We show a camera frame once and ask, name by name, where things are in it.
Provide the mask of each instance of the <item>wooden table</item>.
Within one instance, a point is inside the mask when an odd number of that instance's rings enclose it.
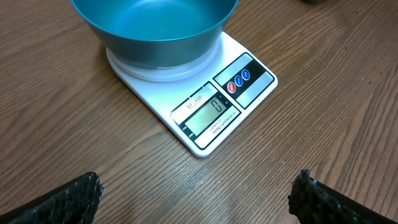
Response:
[[[227,33],[279,86],[197,159],[69,1],[0,2],[0,213],[89,170],[95,223],[297,223],[301,169],[398,221],[398,1],[241,0]]]

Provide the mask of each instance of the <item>bowl rim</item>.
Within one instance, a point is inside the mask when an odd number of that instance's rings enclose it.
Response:
[[[122,37],[122,38],[127,39],[127,40],[135,40],[135,41],[142,41],[142,42],[166,42],[166,41],[174,41],[174,40],[183,40],[183,39],[189,39],[189,38],[191,38],[191,37],[195,37],[195,36],[204,34],[204,33],[208,32],[208,31],[210,31],[210,30],[212,30],[212,29],[214,29],[214,28],[220,26],[222,23],[224,23],[225,21],[227,21],[227,20],[232,16],[233,12],[235,11],[235,9],[237,8],[238,3],[239,3],[239,0],[234,0],[234,1],[235,1],[234,6],[232,7],[232,9],[229,11],[229,13],[228,13],[222,20],[218,21],[215,25],[213,25],[213,26],[211,26],[211,27],[209,27],[209,28],[207,28],[207,29],[205,29],[205,30],[203,30],[203,31],[201,31],[201,32],[198,32],[198,33],[196,33],[196,34],[189,35],[189,36],[186,36],[186,37],[179,37],[179,38],[174,38],[174,39],[144,40],[144,39],[133,39],[133,38],[128,37],[128,36],[125,36],[125,35],[114,34],[114,33],[112,33],[112,32],[107,31],[105,28],[99,26],[98,24],[96,24],[95,22],[93,22],[92,20],[90,20],[89,18],[87,18],[87,17],[79,10],[79,8],[77,7],[77,5],[75,4],[75,0],[70,0],[71,4],[72,4],[73,8],[75,8],[76,12],[79,13],[79,15],[80,15],[87,23],[89,23],[90,25],[96,27],[97,29],[99,29],[99,30],[101,30],[101,31],[103,31],[103,32],[105,32],[105,33],[107,33],[107,34],[114,35],[114,36],[116,36],[116,37]]]

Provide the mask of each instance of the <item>white round platform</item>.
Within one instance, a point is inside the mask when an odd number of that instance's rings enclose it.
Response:
[[[128,61],[113,54],[110,49],[106,49],[106,55],[109,61],[112,61],[115,66],[130,76],[152,82],[172,82],[191,77],[202,71],[213,61],[217,51],[221,50],[221,44],[222,41],[219,39],[216,44],[200,58],[173,68],[150,69],[131,65]]]

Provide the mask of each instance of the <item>kitchen scale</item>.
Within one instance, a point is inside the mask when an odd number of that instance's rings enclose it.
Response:
[[[106,49],[116,74],[198,157],[209,156],[276,88],[276,76],[223,32],[200,58],[136,67]]]

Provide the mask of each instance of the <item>red button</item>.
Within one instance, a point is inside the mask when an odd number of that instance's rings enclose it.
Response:
[[[236,91],[236,85],[233,82],[229,82],[227,87],[230,93],[234,93]]]

